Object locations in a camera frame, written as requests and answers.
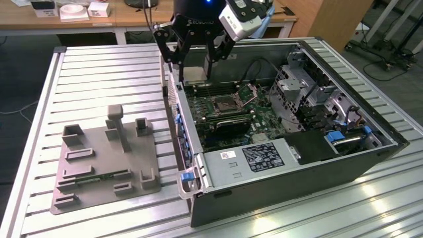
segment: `wheel caster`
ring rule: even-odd
[[[345,51],[350,51],[352,50],[352,45],[346,44],[344,49],[345,49]]]
[[[393,67],[393,66],[392,66],[391,64],[388,64],[388,63],[387,63],[387,64],[385,64],[384,71],[387,71],[387,72],[388,72],[388,71],[391,71],[391,68],[392,68],[392,67]]]

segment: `power supply label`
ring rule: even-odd
[[[284,165],[273,143],[242,148],[242,153],[252,172],[268,170]]]

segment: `cable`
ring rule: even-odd
[[[362,33],[362,40],[364,40],[364,43],[365,43],[365,46],[368,47],[368,42],[366,42],[366,38],[365,38],[365,34],[364,34],[364,28],[362,28],[362,25],[364,25],[364,17],[362,17],[362,19],[361,19],[361,22],[360,22],[360,24],[361,24],[361,33]]]
[[[305,96],[304,96],[304,97],[301,98],[301,100],[298,101],[296,111],[297,111],[297,110],[298,110],[298,108],[302,106],[302,104],[304,104],[304,102],[305,102],[306,98],[309,97],[309,95],[310,95],[312,91],[314,91],[314,89],[316,89],[317,85],[318,85],[318,83],[316,82],[316,83],[312,85],[312,87],[310,87],[310,89],[309,89],[308,93],[305,94]]]
[[[372,65],[372,64],[374,64],[374,63],[380,63],[380,62],[381,62],[381,61],[376,61],[376,62],[368,63],[368,64],[362,67],[362,71],[364,71],[364,73],[366,74],[366,76],[370,77],[370,78],[372,78],[373,80],[376,80],[376,81],[380,81],[380,82],[391,81],[392,79],[395,79],[396,77],[401,76],[403,74],[405,74],[405,73],[408,72],[408,71],[405,71],[405,72],[403,72],[403,73],[395,75],[393,77],[391,77],[391,78],[388,78],[388,79],[374,78],[373,76],[370,76],[370,75],[368,74],[368,72],[365,71],[365,68],[366,68],[369,65]]]
[[[292,122],[290,120],[286,120],[285,118],[282,118],[281,116],[278,116],[281,119],[284,119],[286,122],[292,123],[292,124],[297,124],[297,125],[302,125],[302,123],[297,123],[297,122]]]
[[[2,46],[2,45],[5,44],[5,42],[6,42],[6,36],[4,37],[4,40],[2,40],[2,42],[0,43],[0,46]]]
[[[252,68],[253,63],[254,63],[254,62],[258,62],[260,60],[265,61],[265,62],[272,66],[272,68],[276,70],[277,74],[280,73],[280,70],[277,69],[276,65],[274,65],[266,58],[264,58],[264,57],[257,57],[257,58],[254,58],[254,59],[249,62],[248,66],[246,66],[246,69],[245,69],[245,72],[244,72],[244,74],[242,74],[242,76],[241,76],[241,78],[240,78],[237,84],[241,84],[241,83],[242,83],[242,81],[244,81],[245,78],[246,78],[246,74],[248,74],[249,69]]]
[[[24,106],[21,109],[16,110],[16,111],[12,111],[12,112],[0,112],[0,114],[2,115],[10,115],[10,114],[14,114],[14,113],[18,113],[24,118],[25,120],[32,124],[32,121],[28,119],[28,117],[24,115],[22,111],[29,108],[33,104],[38,103],[38,101],[34,101],[33,103],[28,104],[26,106]]]
[[[411,0],[409,1],[409,3],[407,4],[407,6],[404,7],[404,11],[407,10],[407,8],[409,7],[409,4],[413,2],[415,0]],[[389,26],[388,26],[388,29],[383,32],[383,37],[381,38],[384,38],[384,36],[385,36],[385,33],[391,30],[391,27],[392,27],[392,25],[393,25],[393,23],[397,21],[397,19],[401,17],[401,15],[399,15],[396,18],[395,18],[395,20],[391,22],[391,24],[389,24]]]
[[[25,118],[25,120],[29,122],[29,124],[32,124],[32,121],[28,119],[28,117],[25,117],[22,111],[20,111],[18,113],[20,113],[20,115]]]
[[[0,114],[4,114],[4,115],[9,115],[9,114],[14,114],[14,113],[18,113],[21,112],[22,110],[25,110],[28,107],[30,107],[33,104],[36,104],[38,101],[34,101],[33,103],[28,104],[26,106],[24,106],[21,109],[16,110],[16,111],[12,111],[12,112],[0,112]]]
[[[149,25],[148,17],[146,17],[146,11],[145,11],[145,1],[142,1],[142,10],[144,10],[144,17],[145,17],[146,26],[148,26],[148,29],[152,33],[152,29],[150,29],[150,25]]]

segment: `gray floor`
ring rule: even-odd
[[[372,25],[377,16],[383,11],[383,7],[368,11],[364,22]],[[389,22],[396,18],[397,14],[391,13],[388,19],[381,25],[383,32]],[[405,32],[412,26],[412,22],[407,21],[401,30],[393,37],[393,43],[399,42]],[[423,29],[420,28],[415,34],[408,49],[423,38]],[[144,43],[150,41],[150,35],[142,33],[132,34],[129,43]],[[0,111],[13,111],[29,104],[41,92],[44,78],[49,66],[52,51],[60,46],[57,36],[24,36],[9,37],[6,43],[0,46]],[[369,55],[360,49],[350,52],[342,52],[342,56],[352,65],[361,70],[362,66],[369,62],[377,61],[378,58]],[[423,64],[423,54],[416,55]],[[389,78],[403,71],[393,69],[392,72],[384,72],[377,66],[369,66],[368,72],[373,77],[380,79]],[[423,124],[423,69],[420,65],[415,65],[411,70],[389,82],[378,82],[372,80],[381,91],[391,97],[396,104],[412,116],[417,123]],[[32,119],[36,107],[30,107],[24,111],[25,115]],[[29,123],[18,115],[0,115],[0,218],[6,205],[10,185],[1,185],[13,181],[20,156],[29,132]]]

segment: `wooden cabinet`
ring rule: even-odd
[[[342,51],[372,0],[280,0],[297,17],[289,37],[320,36]]]

